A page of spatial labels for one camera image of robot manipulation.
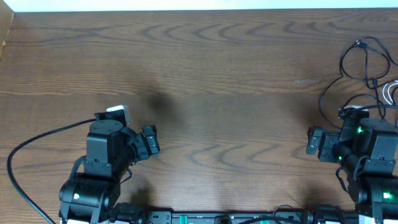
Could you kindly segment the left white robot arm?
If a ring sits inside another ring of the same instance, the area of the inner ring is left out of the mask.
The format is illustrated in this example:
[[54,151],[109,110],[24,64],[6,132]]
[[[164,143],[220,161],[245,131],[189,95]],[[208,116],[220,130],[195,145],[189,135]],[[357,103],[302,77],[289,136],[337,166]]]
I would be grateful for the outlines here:
[[60,218],[87,223],[108,220],[120,196],[123,175],[133,164],[159,152],[154,125],[137,133],[124,121],[96,120],[86,138],[84,171],[70,175],[60,190]]

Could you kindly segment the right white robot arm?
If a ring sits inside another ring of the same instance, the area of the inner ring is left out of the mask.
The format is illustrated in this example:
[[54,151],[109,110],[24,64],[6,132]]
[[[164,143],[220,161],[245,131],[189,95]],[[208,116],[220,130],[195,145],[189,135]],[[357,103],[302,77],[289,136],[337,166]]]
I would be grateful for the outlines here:
[[307,154],[337,163],[346,173],[340,184],[360,215],[377,222],[397,219],[394,125],[372,118],[346,118],[340,131],[313,126],[307,136]]

